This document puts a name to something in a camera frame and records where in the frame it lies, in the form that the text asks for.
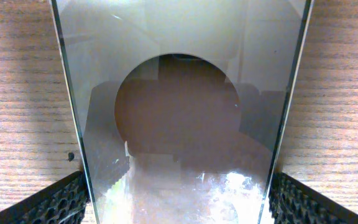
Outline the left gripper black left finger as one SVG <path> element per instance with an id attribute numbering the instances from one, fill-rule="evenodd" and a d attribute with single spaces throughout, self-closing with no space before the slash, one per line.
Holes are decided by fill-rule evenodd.
<path id="1" fill-rule="evenodd" d="M 89 200 L 85 174 L 76 171 L 0 211 L 0 223 L 80 224 Z"/>

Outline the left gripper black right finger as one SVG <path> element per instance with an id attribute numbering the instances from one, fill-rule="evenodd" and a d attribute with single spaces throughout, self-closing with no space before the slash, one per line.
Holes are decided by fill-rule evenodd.
<path id="1" fill-rule="evenodd" d="M 358 214 L 283 172 L 276 172 L 268 194 L 275 224 L 358 224 Z"/>

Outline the Galaxy smartphone with reflective screen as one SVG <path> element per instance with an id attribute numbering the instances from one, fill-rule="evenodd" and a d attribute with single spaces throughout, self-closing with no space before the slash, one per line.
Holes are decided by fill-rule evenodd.
<path id="1" fill-rule="evenodd" d="M 52 1 L 98 223 L 259 223 L 313 2 Z"/>

